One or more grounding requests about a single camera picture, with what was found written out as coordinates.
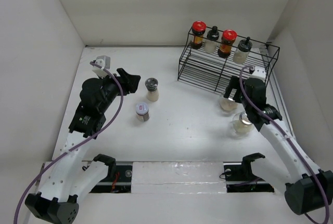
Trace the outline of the round glass jar metal rim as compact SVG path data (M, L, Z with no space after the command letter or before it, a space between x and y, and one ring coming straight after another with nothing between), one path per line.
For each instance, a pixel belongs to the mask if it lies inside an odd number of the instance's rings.
M233 99L225 98L223 94L219 96L219 105L225 112L232 112L238 107L238 104Z

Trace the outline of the black knob cap salt bottle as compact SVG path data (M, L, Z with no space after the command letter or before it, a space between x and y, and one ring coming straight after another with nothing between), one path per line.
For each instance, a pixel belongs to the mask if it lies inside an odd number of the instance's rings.
M233 55L233 61L236 64L244 64L247 60L247 57L252 49L251 38L248 36L246 39L239 41L237 50Z

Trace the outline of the black pump cap salt bottle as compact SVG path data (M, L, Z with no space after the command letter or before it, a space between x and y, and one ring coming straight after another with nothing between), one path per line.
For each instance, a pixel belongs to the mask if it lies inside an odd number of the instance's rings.
M217 41L219 40L220 33L217 26L213 26L207 33L207 39L205 40L204 51L212 54L217 47Z

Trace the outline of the orange label jar red lid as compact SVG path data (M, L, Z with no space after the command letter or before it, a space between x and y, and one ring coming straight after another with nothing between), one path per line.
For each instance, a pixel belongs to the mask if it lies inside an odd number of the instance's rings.
M227 59L232 50L232 45L237 38L237 33L234 30L225 30L222 33L221 44L217 51L219 57Z

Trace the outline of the dark sauce jar red lid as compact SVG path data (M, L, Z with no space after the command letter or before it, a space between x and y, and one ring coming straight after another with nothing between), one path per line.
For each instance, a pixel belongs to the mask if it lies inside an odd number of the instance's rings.
M193 49L201 48L206 28L207 25L203 21L195 21L192 24L191 31L193 33L193 39L190 41L190 44Z

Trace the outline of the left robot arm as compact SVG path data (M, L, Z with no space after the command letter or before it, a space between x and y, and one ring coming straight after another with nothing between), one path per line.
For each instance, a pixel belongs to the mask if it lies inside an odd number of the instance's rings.
M118 68L118 75L98 67L97 78L82 84L80 103L69 125L62 152L50 163L52 171L37 193L28 194L25 205L38 219L49 223L73 223L80 203L101 180L116 175L116 160L98 154L80 172L82 160L93 141L115 120L106 122L105 112L116 97L121 100L138 89L141 77Z

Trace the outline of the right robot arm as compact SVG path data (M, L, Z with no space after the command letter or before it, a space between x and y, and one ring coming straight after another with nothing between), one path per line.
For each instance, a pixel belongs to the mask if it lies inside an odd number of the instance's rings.
M242 104L250 123L271 144L286 169L272 164L265 155L244 156L240 172L246 179L259 177L284 194L287 205L296 215L324 208L329 217L332 203L332 171L322 170L287 132L280 112L266 102L266 86L259 79L243 80L232 76L225 89L227 98L235 90L233 100Z

